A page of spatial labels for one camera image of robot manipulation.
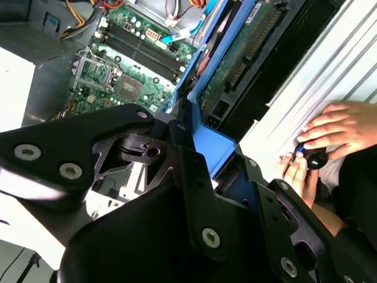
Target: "motherboard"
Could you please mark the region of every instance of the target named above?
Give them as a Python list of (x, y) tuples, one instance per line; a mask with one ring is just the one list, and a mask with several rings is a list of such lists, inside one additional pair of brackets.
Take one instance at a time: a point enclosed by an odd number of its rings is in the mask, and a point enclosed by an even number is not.
[(70, 99), (53, 119), (125, 103), (169, 112), (175, 85), (196, 52), (184, 41), (162, 43), (169, 34), (129, 6), (107, 11), (89, 46), (79, 51)]
[(245, 72), (252, 67), (266, 38), (282, 19), (284, 12), (281, 6), (280, 1), (274, 0), (256, 2), (243, 28), (200, 94), (202, 119), (210, 127), (216, 128), (219, 120), (214, 116), (222, 118), (230, 107), (219, 101), (220, 94), (237, 88)]

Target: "blue plastic part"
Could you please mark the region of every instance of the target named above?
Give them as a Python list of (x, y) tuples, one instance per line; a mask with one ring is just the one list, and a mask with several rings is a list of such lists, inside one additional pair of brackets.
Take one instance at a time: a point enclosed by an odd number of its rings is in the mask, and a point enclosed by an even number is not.
[[(211, 60), (209, 61), (203, 75), (199, 78), (197, 84), (188, 95), (188, 99), (193, 103), (193, 139), (195, 143), (196, 150), (203, 154), (206, 158), (207, 167), (211, 177), (214, 177), (220, 168), (224, 165), (226, 160), (234, 152), (237, 143), (230, 139), (229, 137), (219, 133), (213, 128), (205, 125), (201, 119), (201, 112), (199, 107), (199, 95), (202, 93), (207, 83), (211, 79), (211, 76), (215, 72), (217, 66), (224, 57), (229, 46), (235, 39), (236, 35), (240, 31), (241, 27), (244, 25), (250, 11), (253, 8), (255, 0), (244, 0), (242, 6), (240, 7), (238, 13), (236, 14), (234, 20), (231, 22), (227, 32), (225, 33), (221, 43), (214, 52)], [(177, 85), (174, 93), (174, 103), (177, 102), (178, 89), (181, 87), (182, 82), (188, 76), (190, 70), (194, 68), (194, 63), (201, 54), (201, 51), (205, 48), (205, 43), (208, 42), (209, 36), (214, 30), (215, 24), (219, 20), (220, 14), (223, 12), (226, 6), (226, 1), (222, 4), (219, 9), (219, 13), (214, 19), (208, 33), (204, 37), (202, 45), (193, 57), (190, 65), (187, 67), (186, 72), (183, 75), (182, 80)]]

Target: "finger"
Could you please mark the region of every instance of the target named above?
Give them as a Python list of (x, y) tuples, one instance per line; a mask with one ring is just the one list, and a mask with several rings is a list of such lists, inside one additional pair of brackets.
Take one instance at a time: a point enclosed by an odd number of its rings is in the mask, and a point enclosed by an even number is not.
[(305, 158), (301, 158), (299, 168), (296, 172), (296, 176), (293, 179), (292, 188), (299, 196), (302, 196), (302, 190), (305, 186), (305, 178), (307, 174), (307, 161)]
[(329, 152), (329, 159), (340, 159), (351, 153), (357, 152), (358, 150), (360, 149), (357, 149), (354, 146), (351, 146), (349, 144), (344, 144), (342, 146), (339, 146), (333, 152)]
[(347, 103), (342, 102), (334, 102), (328, 105), (323, 111), (322, 114), (328, 113), (328, 112), (334, 112), (334, 111), (341, 111), (346, 110), (349, 108), (349, 105)]
[(337, 146), (348, 142), (348, 134), (343, 132), (327, 134), (316, 140), (311, 140), (304, 144), (305, 149), (320, 149), (326, 146)]
[(319, 170), (311, 170), (307, 174), (306, 183), (309, 190), (315, 190), (317, 187)]
[(285, 156), (283, 156), (281, 161), (276, 164), (275, 171), (277, 172), (278, 176), (281, 179), (284, 178), (284, 174), (287, 171), (287, 168), (288, 168), (288, 165), (289, 165), (289, 162), (290, 162), (291, 159), (292, 159), (292, 154), (287, 153)]
[(302, 133), (297, 137), (297, 140), (302, 143), (306, 142), (307, 140), (317, 139), (327, 134), (338, 133), (345, 130), (346, 127), (340, 122), (328, 123)]
[(349, 114), (344, 110), (322, 114), (321, 116), (315, 118), (310, 123), (308, 123), (303, 128), (303, 131), (308, 131), (314, 127), (318, 127), (324, 124), (342, 121), (344, 119), (347, 119), (348, 117), (349, 117)]
[(299, 170), (302, 156), (303, 156), (302, 152), (299, 152), (297, 154), (295, 161), (292, 163), (291, 166), (289, 166), (289, 168), (287, 169), (287, 172), (284, 175), (284, 181), (290, 185), (293, 184), (293, 179), (296, 176), (297, 170)]

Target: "yellow wire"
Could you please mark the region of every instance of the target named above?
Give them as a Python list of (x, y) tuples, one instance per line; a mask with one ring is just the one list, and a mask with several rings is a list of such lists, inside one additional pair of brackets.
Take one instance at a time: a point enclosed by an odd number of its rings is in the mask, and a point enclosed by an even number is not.
[(78, 21), (78, 28), (81, 27), (84, 24), (84, 19), (81, 17), (80, 14), (76, 13), (72, 5), (70, 4), (69, 0), (65, 0), (65, 3), (67, 3), (68, 8), (70, 9), (73, 16), (75, 16), (76, 20)]
[(193, 0), (188, 0), (189, 1), (189, 3), (192, 5), (192, 6), (197, 6), (194, 2), (193, 2)]

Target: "metal side panel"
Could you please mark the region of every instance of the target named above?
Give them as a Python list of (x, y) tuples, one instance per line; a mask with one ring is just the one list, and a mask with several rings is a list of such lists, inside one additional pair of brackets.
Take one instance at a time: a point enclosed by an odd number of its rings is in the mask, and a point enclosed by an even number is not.
[(377, 102), (377, 0), (348, 0), (240, 142), (266, 180), (302, 127), (332, 101)]

